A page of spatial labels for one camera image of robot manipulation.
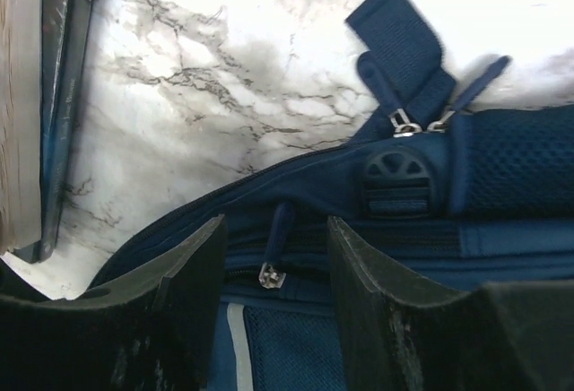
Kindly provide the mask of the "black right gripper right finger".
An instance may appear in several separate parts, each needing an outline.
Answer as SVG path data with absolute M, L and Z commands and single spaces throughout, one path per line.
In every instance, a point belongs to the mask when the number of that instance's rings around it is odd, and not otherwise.
M 573 284 L 458 291 L 330 217 L 328 258 L 351 390 L 570 390 Z

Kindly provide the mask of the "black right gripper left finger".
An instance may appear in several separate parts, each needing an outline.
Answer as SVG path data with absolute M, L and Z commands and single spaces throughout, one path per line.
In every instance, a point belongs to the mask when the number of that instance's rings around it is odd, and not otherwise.
M 74 300 L 49 299 L 2 265 L 2 389 L 204 389 L 226 250 L 217 216 Z

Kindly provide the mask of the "navy blue student backpack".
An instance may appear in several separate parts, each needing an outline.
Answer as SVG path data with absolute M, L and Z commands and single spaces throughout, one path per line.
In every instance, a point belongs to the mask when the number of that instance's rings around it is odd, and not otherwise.
M 462 92 L 409 0 L 365 0 L 349 17 L 378 102 L 347 143 L 283 161 L 179 207 L 133 236 L 99 286 L 227 221 L 225 284 L 211 390 L 351 390 L 328 258 L 327 222 L 458 291 L 488 283 L 573 284 L 573 107 L 469 104 L 497 58 Z

